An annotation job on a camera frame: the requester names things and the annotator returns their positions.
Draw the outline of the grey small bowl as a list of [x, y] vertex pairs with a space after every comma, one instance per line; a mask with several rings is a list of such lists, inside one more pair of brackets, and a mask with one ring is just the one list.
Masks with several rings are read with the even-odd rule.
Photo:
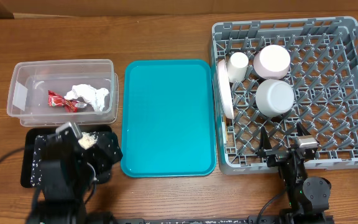
[[265, 80], [257, 88], [256, 105], [266, 117], [276, 117], [288, 112], [295, 100], [293, 88], [281, 80]]

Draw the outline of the red snack wrapper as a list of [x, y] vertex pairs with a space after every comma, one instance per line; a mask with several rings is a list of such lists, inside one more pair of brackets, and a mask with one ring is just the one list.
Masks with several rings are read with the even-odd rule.
[[53, 91], [48, 91], [48, 105], [51, 107], [63, 107], [66, 112], [76, 113], [79, 109], [87, 107], [87, 103], [76, 101], [76, 100], [66, 100], [61, 95], [56, 94]]

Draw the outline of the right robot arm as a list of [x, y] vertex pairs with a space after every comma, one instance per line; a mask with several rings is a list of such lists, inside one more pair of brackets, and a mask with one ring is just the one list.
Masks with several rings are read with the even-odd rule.
[[278, 216], [267, 223], [334, 223], [333, 217], [324, 212], [329, 209], [331, 183], [323, 177], [308, 176], [305, 161], [316, 157], [319, 142], [301, 124], [296, 124], [295, 143], [286, 151], [273, 149], [264, 127], [260, 129], [258, 157], [267, 160], [268, 167], [277, 167], [284, 189], [271, 198], [260, 210], [256, 223], [262, 223], [265, 209], [283, 194], [288, 195], [289, 208], [280, 210]]

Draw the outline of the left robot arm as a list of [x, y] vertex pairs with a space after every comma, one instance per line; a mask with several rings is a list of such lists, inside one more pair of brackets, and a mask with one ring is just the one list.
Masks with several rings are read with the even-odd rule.
[[88, 214], [84, 199], [86, 191], [96, 190], [98, 179], [122, 159], [115, 133], [98, 132], [89, 149], [70, 133], [43, 135], [35, 142], [40, 180], [27, 223], [117, 223], [111, 212]]

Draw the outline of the pink plate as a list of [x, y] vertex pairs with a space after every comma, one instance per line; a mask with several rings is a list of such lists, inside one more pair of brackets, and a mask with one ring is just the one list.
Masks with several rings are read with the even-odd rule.
[[221, 103], [224, 114], [229, 119], [234, 119], [234, 110], [232, 104], [231, 88], [229, 84], [226, 61], [221, 60], [217, 64], [219, 92], [221, 95]]

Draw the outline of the white napkin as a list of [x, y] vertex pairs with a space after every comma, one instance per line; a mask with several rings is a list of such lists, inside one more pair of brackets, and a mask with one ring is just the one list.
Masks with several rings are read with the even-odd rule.
[[105, 97], [109, 95], [106, 88], [96, 89], [91, 85], [73, 85], [71, 90], [66, 93], [64, 99], [76, 100], [82, 98], [85, 103], [91, 105], [96, 112], [102, 112], [105, 107]]

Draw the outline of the white rice pile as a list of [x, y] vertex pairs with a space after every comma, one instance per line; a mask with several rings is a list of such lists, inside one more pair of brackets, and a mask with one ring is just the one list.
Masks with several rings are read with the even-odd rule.
[[[88, 162], [93, 166], [97, 184], [105, 184], [111, 178], [111, 167], [121, 161], [122, 151], [118, 144], [117, 136], [111, 131], [83, 132], [83, 137], [78, 141], [79, 145], [87, 152]], [[29, 168], [22, 169], [22, 186], [36, 187], [40, 184], [41, 152], [47, 147], [48, 136], [37, 134], [26, 141], [26, 154], [24, 164]]]

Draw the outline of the pink bowl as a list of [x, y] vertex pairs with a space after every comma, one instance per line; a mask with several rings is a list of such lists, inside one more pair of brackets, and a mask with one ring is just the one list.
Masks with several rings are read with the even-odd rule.
[[253, 66], [260, 78], [279, 80], [288, 73], [290, 62], [290, 54], [284, 47], [268, 45], [255, 56]]

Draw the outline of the white paper cup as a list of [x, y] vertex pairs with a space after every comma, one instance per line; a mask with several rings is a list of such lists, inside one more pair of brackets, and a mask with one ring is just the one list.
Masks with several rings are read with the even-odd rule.
[[227, 74], [231, 83], [241, 82], [245, 78], [249, 59], [245, 53], [233, 53], [227, 62]]

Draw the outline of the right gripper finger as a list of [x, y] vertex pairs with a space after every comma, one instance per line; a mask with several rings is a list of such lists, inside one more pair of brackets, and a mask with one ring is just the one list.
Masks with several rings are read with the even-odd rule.
[[259, 141], [258, 152], [265, 152], [265, 151], [269, 151], [269, 150], [272, 150], [272, 146], [269, 141], [269, 137], [265, 130], [265, 127], [262, 126], [260, 129], [260, 141]]
[[309, 138], [311, 133], [300, 123], [296, 124], [297, 138]]

